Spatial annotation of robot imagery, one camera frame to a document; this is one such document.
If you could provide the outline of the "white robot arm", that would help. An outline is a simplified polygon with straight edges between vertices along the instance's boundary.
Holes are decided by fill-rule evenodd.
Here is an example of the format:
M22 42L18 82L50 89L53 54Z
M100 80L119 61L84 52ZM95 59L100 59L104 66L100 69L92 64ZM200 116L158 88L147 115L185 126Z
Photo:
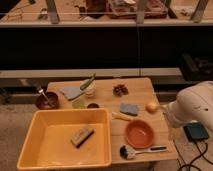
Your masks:
M178 92L164 105L163 114L174 128L198 121L213 132L213 81L203 81Z

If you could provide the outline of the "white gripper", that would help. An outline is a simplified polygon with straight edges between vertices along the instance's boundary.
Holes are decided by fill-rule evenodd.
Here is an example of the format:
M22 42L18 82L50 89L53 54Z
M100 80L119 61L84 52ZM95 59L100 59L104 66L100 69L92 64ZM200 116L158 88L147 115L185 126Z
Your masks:
M172 103L164 104L164 105L160 106L160 108L161 108L165 118L168 120L169 124L172 127L176 127L177 126L177 121L176 121L176 117L174 115L172 107L173 107Z

